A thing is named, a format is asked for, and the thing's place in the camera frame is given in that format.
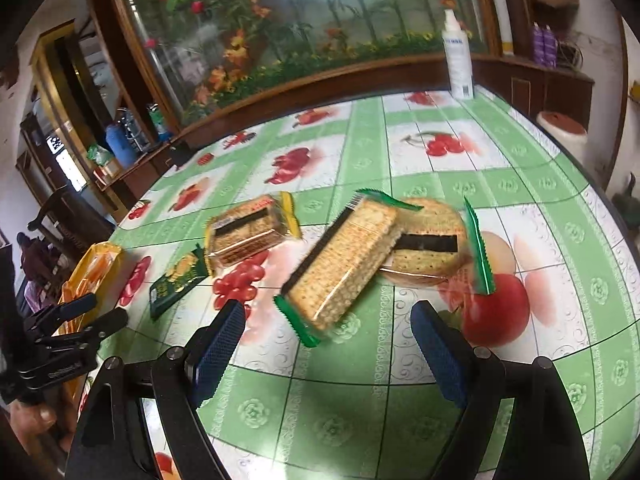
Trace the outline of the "left human hand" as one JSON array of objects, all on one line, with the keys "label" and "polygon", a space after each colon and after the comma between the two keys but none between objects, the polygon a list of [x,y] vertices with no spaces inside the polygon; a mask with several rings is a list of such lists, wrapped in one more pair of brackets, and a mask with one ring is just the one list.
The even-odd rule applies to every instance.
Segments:
[{"label": "left human hand", "polygon": [[19,400],[9,405],[10,426],[28,455],[35,457],[42,452],[40,434],[45,434],[55,424],[63,429],[58,446],[70,452],[76,425],[76,411],[67,401],[60,408],[52,408],[47,403],[30,405]]}]

